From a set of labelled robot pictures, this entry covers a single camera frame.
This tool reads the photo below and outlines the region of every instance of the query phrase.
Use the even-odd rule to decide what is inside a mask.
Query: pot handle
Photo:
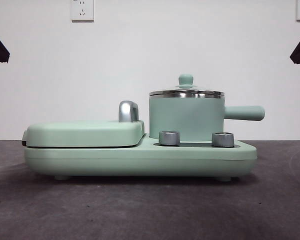
[[[262,106],[226,106],[225,119],[261,121],[265,117]]]

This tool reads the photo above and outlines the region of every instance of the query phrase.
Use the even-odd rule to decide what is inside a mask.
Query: appliance base
[[[257,149],[235,141],[235,147],[212,147],[211,142],[161,146],[144,135],[132,147],[25,148],[25,162],[40,174],[66,180],[71,176],[189,176],[215,177],[228,182],[250,173]]]

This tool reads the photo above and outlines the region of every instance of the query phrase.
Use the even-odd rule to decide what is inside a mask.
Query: lid knob
[[[180,86],[191,86],[194,83],[194,77],[191,74],[181,74],[179,76],[179,85]]]

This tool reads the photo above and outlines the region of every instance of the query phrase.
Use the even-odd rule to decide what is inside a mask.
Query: metal handle
[[[225,119],[261,121],[265,117],[262,106],[226,106]]]
[[[133,101],[122,101],[119,105],[119,123],[132,123],[139,120],[138,104]]]

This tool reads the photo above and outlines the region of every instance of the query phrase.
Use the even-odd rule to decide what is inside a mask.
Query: sandwich maker lid
[[[75,121],[38,123],[28,127],[22,145],[33,148],[128,147],[145,134],[143,121]]]

